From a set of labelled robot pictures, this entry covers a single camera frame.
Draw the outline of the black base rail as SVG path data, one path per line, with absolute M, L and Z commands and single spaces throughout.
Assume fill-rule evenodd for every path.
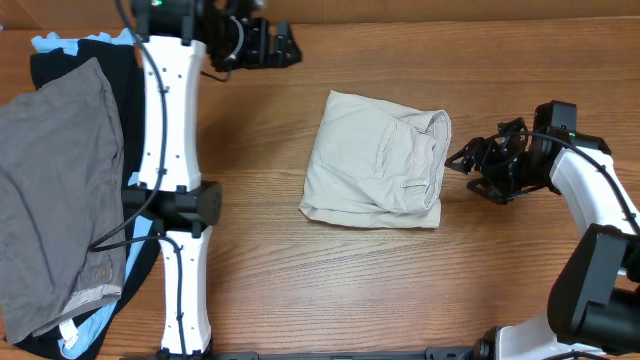
M 466 360 L 473 358 L 473 348 L 430 347 L 418 352 L 352 352 L 352 353 L 300 353 L 259 354 L 257 352 L 226 352 L 186 355 L 170 354 L 168 351 L 127 360 Z

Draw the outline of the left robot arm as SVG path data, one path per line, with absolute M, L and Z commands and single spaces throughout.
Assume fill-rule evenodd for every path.
M 261 0 L 134 1 L 145 80 L 144 147 L 135 186 L 123 200 L 150 220 L 147 240 L 164 262 L 165 325 L 158 359 L 212 358 L 206 305 L 208 244 L 222 189 L 203 180 L 196 146 L 202 66 L 227 82 L 236 69 L 286 68 L 302 52 L 287 22 L 258 16 Z

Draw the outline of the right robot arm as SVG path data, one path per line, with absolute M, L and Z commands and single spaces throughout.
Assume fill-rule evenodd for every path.
M 639 292 L 620 289 L 619 276 L 639 280 L 639 211 L 615 173 L 601 137 L 577 130 L 577 107 L 539 105 L 534 123 L 501 123 L 449 157 L 446 167 L 480 178 L 469 190 L 506 205 L 549 189 L 562 196 L 581 239 L 551 288 L 545 314 L 495 327 L 473 347 L 437 348 L 432 359 L 604 359 L 639 350 Z

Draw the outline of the grey garment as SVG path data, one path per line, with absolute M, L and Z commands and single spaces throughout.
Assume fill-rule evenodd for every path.
M 126 253 L 89 253 L 123 220 L 124 139 L 99 62 L 1 109 L 1 310 L 15 344 L 121 297 Z

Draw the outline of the beige cotton shorts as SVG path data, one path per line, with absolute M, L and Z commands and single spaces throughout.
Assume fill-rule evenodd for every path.
M 330 92 L 299 208 L 357 228 L 436 228 L 452 137 L 444 110 Z

